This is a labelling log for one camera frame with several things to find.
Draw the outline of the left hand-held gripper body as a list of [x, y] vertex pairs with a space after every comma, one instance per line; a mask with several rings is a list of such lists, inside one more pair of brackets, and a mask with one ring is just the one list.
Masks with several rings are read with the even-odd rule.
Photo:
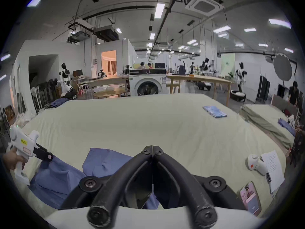
[[[30, 157], [34, 157], [34, 149], [38, 148], [36, 140], [39, 137], [39, 132], [33, 130], [30, 135], [25, 134], [22, 129], [17, 125], [10, 126], [10, 147], [16, 148], [16, 154], [23, 157], [28, 161]], [[22, 173], [23, 161], [18, 161], [14, 174], [17, 181], [30, 185], [29, 178]]]

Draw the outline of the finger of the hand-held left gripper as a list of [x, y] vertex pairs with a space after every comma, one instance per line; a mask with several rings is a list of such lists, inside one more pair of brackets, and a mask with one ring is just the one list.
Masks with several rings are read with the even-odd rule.
[[40, 144], [35, 144], [33, 154], [42, 161], [51, 162], [53, 160], [53, 154]]

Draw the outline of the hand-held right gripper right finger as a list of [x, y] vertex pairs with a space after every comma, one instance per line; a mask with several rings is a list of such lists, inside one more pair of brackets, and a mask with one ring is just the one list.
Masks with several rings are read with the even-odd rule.
[[193, 175], [159, 146], [152, 151], [154, 194], [165, 209], [186, 207], [193, 227], [214, 226], [215, 207], [246, 212], [224, 178]]

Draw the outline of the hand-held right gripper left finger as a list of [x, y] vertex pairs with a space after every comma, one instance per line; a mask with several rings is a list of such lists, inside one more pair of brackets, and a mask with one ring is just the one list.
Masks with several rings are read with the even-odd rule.
[[113, 228], [119, 207], [153, 208], [152, 146], [127, 160], [115, 162], [118, 168], [108, 175], [82, 178], [70, 192], [60, 210], [89, 207], [87, 220], [95, 228]]

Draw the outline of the person's left hand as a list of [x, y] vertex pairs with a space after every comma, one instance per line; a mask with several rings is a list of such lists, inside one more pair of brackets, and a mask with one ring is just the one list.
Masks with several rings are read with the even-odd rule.
[[13, 147], [10, 151], [5, 154], [1, 154], [1, 160], [6, 168], [6, 170], [14, 170], [17, 166], [18, 162], [22, 163], [22, 169], [27, 163], [27, 159], [24, 157], [17, 155], [17, 149]]

